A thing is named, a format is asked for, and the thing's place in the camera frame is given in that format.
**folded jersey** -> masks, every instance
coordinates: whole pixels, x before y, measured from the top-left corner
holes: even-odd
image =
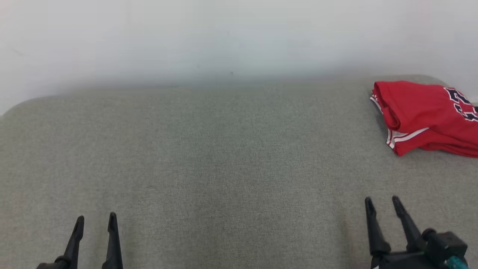
[[[377,81],[370,98],[399,156],[415,148],[478,158],[478,108],[459,91],[409,81]]]

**robotic arm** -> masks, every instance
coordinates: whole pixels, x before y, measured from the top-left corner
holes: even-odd
[[[391,252],[383,238],[372,199],[365,199],[372,269],[468,269],[465,260],[467,245],[452,232],[437,233],[426,229],[422,234],[397,196],[392,197],[397,216],[402,221],[407,250]]]
[[[390,244],[383,237],[377,212],[372,199],[365,199],[369,247],[372,255],[371,269],[469,269],[465,260],[467,245],[452,232],[437,233],[426,229],[422,234],[405,210],[397,196],[392,197],[397,216],[407,238],[407,248],[403,252],[391,252]],[[73,233],[66,245],[65,253],[56,258],[54,263],[41,263],[37,269],[77,269],[78,251],[85,218],[78,217]],[[120,235],[116,214],[109,215],[109,241],[106,261],[102,269],[123,269],[121,258]]]
[[[79,216],[73,228],[70,241],[68,241],[68,245],[66,245],[65,253],[56,258],[54,263],[41,263],[36,269],[77,269],[78,251],[80,240],[83,238],[84,225],[85,218]],[[118,220],[114,212],[109,214],[108,233],[108,252],[106,253],[106,261],[103,263],[101,269],[123,269]]]

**gray fabric surface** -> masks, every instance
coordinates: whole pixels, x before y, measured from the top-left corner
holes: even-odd
[[[477,160],[395,156],[369,100],[378,79],[442,84],[398,76],[23,103],[1,121],[1,267],[53,262],[82,214],[78,267],[100,268],[115,211],[127,269],[369,268],[366,196],[405,249],[394,194],[420,229],[468,242],[476,266]]]

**teal cable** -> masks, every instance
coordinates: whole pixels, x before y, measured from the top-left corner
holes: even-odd
[[[457,256],[452,256],[445,262],[450,269],[470,269],[466,263],[460,260]]]

